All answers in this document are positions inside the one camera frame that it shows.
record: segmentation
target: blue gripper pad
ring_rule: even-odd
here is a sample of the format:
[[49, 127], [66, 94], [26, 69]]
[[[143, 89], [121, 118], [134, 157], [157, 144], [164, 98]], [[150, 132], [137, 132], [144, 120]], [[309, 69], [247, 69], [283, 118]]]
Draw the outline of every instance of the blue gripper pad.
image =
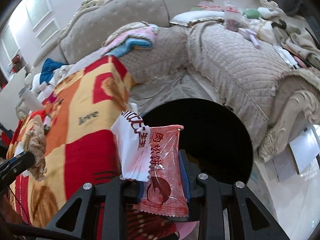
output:
[[180, 165], [180, 177], [181, 177], [181, 183], [183, 188], [183, 194], [187, 200], [187, 203], [190, 203], [191, 194], [190, 194], [190, 187], [189, 187], [189, 178], [188, 178], [187, 170], [184, 166], [183, 158], [180, 152], [179, 152], [179, 165]]
[[139, 189], [138, 189], [138, 203], [141, 202], [144, 193], [144, 184], [142, 181], [139, 181]]

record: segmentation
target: pink fabric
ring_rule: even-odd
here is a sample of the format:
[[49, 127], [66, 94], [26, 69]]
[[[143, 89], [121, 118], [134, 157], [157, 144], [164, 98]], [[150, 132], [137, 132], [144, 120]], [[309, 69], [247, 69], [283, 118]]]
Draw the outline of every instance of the pink fabric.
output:
[[304, 64], [303, 61], [299, 59], [297, 56], [293, 56], [293, 58], [295, 59], [295, 61], [298, 63], [300, 67], [307, 68], [306, 64]]
[[179, 240], [188, 236], [192, 230], [196, 227], [197, 221], [195, 222], [175, 222], [177, 231], [179, 232]]
[[112, 49], [120, 46], [122, 43], [125, 42], [127, 38], [137, 38], [137, 39], [144, 39], [150, 41], [152, 44], [155, 42], [155, 36], [158, 33], [158, 29], [152, 26], [142, 27], [139, 29], [129, 30], [118, 37], [116, 37], [102, 52], [102, 55], [108, 53]]

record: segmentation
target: green item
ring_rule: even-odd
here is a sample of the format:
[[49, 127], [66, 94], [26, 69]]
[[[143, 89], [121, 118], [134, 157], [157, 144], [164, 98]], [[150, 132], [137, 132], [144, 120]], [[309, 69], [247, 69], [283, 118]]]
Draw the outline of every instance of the green item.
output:
[[257, 9], [247, 9], [243, 12], [243, 15], [248, 19], [259, 19], [261, 17]]
[[190, 11], [203, 11], [202, 7], [191, 7]]

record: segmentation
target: snack package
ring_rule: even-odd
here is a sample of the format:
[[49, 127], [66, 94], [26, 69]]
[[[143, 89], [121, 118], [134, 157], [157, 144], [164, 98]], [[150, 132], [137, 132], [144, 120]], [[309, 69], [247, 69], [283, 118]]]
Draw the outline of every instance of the snack package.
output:
[[237, 32], [241, 27], [243, 15], [239, 11], [236, 3], [225, 1], [224, 3], [224, 23], [227, 30]]
[[209, 2], [209, 1], [201, 1], [198, 4], [198, 6], [205, 9], [206, 11], [218, 11], [218, 12], [223, 11], [219, 5], [216, 5], [213, 2]]
[[150, 177], [144, 184], [137, 210], [148, 213], [187, 217], [189, 210], [183, 194], [178, 156], [180, 125], [150, 128]]
[[110, 128], [116, 137], [122, 176], [148, 181], [151, 158], [150, 127], [131, 111], [123, 111]]

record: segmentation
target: red and yellow blanket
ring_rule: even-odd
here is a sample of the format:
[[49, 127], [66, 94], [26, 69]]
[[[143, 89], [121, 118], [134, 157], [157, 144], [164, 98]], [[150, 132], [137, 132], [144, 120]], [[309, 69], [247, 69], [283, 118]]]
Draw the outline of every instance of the red and yellow blanket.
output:
[[[106, 56], [74, 73], [55, 89], [58, 100], [46, 104], [52, 125], [46, 136], [46, 179], [18, 176], [11, 189], [12, 206], [25, 222], [44, 228], [86, 182], [109, 182], [120, 174], [113, 134], [109, 130], [123, 110], [134, 85], [114, 56]], [[7, 158], [32, 126], [33, 115], [20, 121]], [[148, 213], [128, 211], [129, 239], [157, 239], [176, 231], [175, 225]]]

